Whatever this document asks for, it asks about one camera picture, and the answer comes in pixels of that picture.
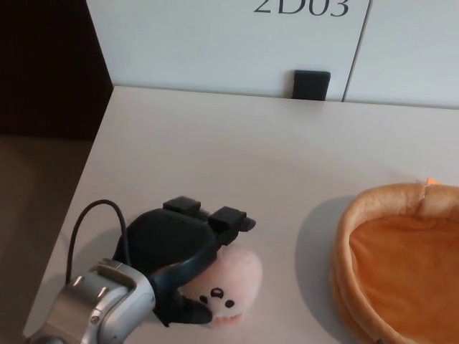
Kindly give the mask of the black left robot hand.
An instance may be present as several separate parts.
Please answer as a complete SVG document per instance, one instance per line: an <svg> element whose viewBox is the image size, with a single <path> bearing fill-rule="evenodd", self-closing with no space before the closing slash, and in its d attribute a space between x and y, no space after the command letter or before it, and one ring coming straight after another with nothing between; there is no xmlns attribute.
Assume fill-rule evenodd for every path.
<svg viewBox="0 0 459 344"><path fill-rule="evenodd" d="M252 306L262 281L260 258L235 244L255 225L244 211L224 206L209 214L180 196L134 219L113 259L148 279L163 325L232 323Z"/></svg>

